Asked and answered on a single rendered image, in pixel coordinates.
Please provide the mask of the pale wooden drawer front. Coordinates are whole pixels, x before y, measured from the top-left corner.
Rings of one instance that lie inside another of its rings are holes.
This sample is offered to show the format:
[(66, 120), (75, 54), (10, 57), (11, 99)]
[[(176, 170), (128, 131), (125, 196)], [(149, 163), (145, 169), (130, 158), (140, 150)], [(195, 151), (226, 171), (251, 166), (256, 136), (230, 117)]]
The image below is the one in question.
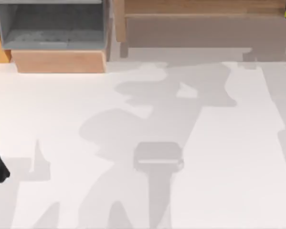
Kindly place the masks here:
[(107, 54), (100, 50), (12, 50), (19, 73), (104, 73)]

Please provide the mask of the wooden open shelf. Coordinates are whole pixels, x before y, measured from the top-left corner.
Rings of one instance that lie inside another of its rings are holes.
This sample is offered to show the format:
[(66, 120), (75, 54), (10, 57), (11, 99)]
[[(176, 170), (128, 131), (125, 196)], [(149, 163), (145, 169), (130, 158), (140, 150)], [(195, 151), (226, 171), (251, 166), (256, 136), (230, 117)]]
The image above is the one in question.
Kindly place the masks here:
[(286, 0), (112, 0), (116, 40), (133, 48), (248, 49), (286, 62)]

